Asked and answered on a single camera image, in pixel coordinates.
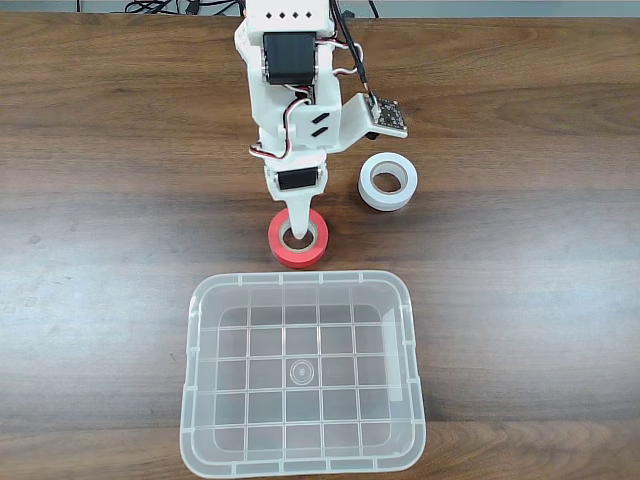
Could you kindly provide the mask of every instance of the white wire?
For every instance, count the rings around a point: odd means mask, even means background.
[[[293,85],[283,85],[287,90],[291,90],[296,93],[304,93],[305,95],[309,95],[309,89],[305,87],[294,87]]]
[[[318,45],[333,45],[334,47],[340,48],[342,50],[349,50],[349,45],[334,39],[316,40],[316,43]],[[360,45],[359,43],[354,43],[354,45],[358,49],[360,61],[364,62],[364,49],[362,48],[362,45]],[[352,68],[351,70],[348,70],[346,68],[333,69],[334,75],[353,75],[354,73],[358,73],[358,69],[356,67]]]
[[[293,111],[303,103],[311,103],[311,100],[308,98],[299,98],[297,100],[294,100],[291,104],[289,104],[287,109],[284,111],[283,126],[285,131],[285,134],[284,134],[285,148],[284,148],[284,153],[282,155],[278,156],[271,152],[265,152],[264,150],[261,150],[259,148],[260,146],[259,144],[252,145],[251,147],[249,147],[249,153],[254,157],[258,157],[262,159],[271,158],[273,160],[285,160],[289,155],[289,153],[291,153],[291,147],[292,147],[291,139],[289,138],[289,119],[291,118],[291,114],[293,113]]]

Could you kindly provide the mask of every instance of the transparent container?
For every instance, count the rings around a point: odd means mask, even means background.
[[[182,458],[206,478],[405,469],[427,436],[415,346],[388,272],[208,278],[189,309]]]

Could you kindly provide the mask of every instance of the circuit board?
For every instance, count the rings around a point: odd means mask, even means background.
[[[373,116],[373,120],[381,127],[393,128],[394,130],[406,130],[407,125],[404,123],[404,117],[398,102],[386,100],[384,98],[375,97],[378,104],[378,118],[374,114],[374,102],[371,97],[366,97],[369,109]]]

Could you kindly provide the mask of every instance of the wood grain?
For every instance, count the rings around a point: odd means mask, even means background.
[[[0,15],[0,478],[193,478],[189,297],[284,270],[236,26]],[[354,23],[410,137],[332,156],[318,269],[412,295],[429,441],[386,478],[640,477],[639,27]],[[420,175],[396,213],[355,188],[379,151]]]

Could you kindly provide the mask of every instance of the white robotic arm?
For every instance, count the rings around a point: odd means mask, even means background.
[[[286,202],[296,238],[307,233],[311,198],[327,185],[327,153],[365,135],[407,136],[396,102],[369,91],[343,107],[337,76],[356,69],[333,67],[334,49],[348,45],[336,40],[330,2],[336,0],[247,0],[235,33],[259,126],[250,153],[264,160],[269,192]]]

